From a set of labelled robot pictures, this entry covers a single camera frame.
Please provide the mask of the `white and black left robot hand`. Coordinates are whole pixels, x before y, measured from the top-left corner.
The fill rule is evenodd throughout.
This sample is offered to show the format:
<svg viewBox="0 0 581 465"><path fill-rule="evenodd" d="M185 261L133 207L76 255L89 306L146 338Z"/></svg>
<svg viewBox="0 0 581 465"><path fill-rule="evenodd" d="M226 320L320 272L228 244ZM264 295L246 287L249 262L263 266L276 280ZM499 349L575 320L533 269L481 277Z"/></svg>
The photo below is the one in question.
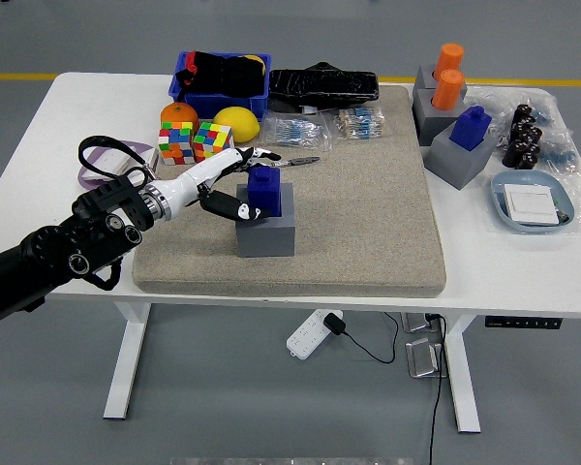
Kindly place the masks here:
<svg viewBox="0 0 581 465"><path fill-rule="evenodd" d="M198 202L202 209L233 221L254 221L266 218L257 207L213 190L220 178L233 173L265 166L263 161L280 161L281 156L263 148L228 148L187 169L172 180L151 181L144 193L159 209L159 217L168 221L178 216L184 207Z"/></svg>

